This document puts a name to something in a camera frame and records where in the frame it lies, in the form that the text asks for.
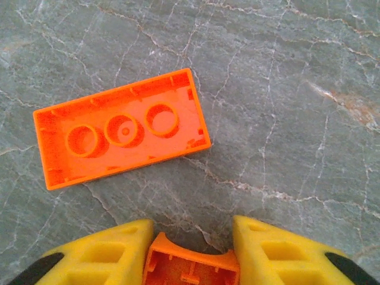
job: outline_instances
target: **orange lego brick held in gripper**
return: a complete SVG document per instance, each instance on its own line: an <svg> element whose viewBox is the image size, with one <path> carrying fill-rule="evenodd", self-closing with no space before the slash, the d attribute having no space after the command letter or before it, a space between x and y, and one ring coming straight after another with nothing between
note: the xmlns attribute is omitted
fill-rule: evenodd
<svg viewBox="0 0 380 285"><path fill-rule="evenodd" d="M211 145L190 69L33 113L49 190Z"/></svg>
<svg viewBox="0 0 380 285"><path fill-rule="evenodd" d="M175 245L161 232L149 247L142 285L238 285L239 274L232 250L201 254Z"/></svg>

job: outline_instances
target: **brown stain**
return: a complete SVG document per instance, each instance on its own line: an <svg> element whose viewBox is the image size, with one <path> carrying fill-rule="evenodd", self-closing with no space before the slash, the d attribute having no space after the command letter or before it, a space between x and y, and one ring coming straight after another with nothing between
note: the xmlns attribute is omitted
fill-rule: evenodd
<svg viewBox="0 0 380 285"><path fill-rule="evenodd" d="M344 107L354 120L363 124L367 129L380 132L377 123L380 118L380 106L375 102L360 95L337 93L334 91L329 95L326 94L326 97L329 97L338 105Z"/></svg>
<svg viewBox="0 0 380 285"><path fill-rule="evenodd" d="M33 43L32 40L22 39L18 36L14 36L8 39L5 39L0 45L0 50L6 53L14 53L17 49Z"/></svg>

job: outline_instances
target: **marble countertop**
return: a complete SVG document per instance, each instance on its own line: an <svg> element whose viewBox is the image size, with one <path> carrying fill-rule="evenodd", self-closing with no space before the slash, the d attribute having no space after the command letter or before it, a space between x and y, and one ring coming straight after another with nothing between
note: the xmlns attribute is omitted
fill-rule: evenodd
<svg viewBox="0 0 380 285"><path fill-rule="evenodd" d="M380 279L379 9L1 1L0 283L54 246L140 218L178 245L224 252L235 214L335 246ZM34 110L184 67L210 150L46 190Z"/></svg>

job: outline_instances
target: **black rubber pad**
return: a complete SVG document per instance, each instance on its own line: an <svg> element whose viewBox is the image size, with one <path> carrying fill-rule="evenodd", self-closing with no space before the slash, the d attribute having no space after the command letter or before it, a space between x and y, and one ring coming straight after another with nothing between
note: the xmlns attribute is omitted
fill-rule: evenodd
<svg viewBox="0 0 380 285"><path fill-rule="evenodd" d="M27 269L21 272L8 285L35 285L48 273L65 255L61 252L50 254L38 259Z"/></svg>
<svg viewBox="0 0 380 285"><path fill-rule="evenodd" d="M327 252L325 255L355 285L380 285L371 275L349 258L332 252Z"/></svg>

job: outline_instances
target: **small hole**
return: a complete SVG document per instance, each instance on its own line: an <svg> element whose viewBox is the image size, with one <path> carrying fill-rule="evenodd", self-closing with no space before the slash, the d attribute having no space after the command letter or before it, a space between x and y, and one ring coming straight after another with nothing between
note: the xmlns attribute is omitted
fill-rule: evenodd
<svg viewBox="0 0 380 285"><path fill-rule="evenodd" d="M121 133L122 133L123 135L129 135L129 129L128 129L128 128L124 128L124 129L121 131Z"/></svg>
<svg viewBox="0 0 380 285"><path fill-rule="evenodd" d="M253 232L264 232L265 228L258 226L257 224L250 224L249 229Z"/></svg>
<svg viewBox="0 0 380 285"><path fill-rule="evenodd" d="M120 243L97 243L85 252L82 262L117 263L125 247Z"/></svg>
<svg viewBox="0 0 380 285"><path fill-rule="evenodd" d="M261 247L269 260L306 260L301 250L290 242L263 242Z"/></svg>
<svg viewBox="0 0 380 285"><path fill-rule="evenodd" d="M122 233L125 234L125 235L131 235L133 233L137 232L137 228L136 227L131 227L129 229L126 229L126 230L123 230Z"/></svg>

